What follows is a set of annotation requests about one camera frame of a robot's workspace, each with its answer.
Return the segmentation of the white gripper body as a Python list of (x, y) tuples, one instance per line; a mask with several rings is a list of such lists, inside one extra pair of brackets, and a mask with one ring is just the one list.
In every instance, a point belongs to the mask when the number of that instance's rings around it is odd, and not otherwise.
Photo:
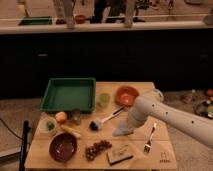
[(147, 115), (144, 115), (138, 112), (129, 112), (126, 119), (127, 127), (129, 129), (140, 128), (145, 124), (147, 119), (148, 119)]

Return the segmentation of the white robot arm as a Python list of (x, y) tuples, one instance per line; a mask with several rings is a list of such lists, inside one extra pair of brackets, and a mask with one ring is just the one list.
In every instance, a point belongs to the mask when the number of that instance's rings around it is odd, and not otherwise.
[(139, 128), (152, 116), (213, 149), (213, 121), (165, 105), (163, 100), (163, 93), (158, 89), (137, 96), (128, 112), (127, 126)]

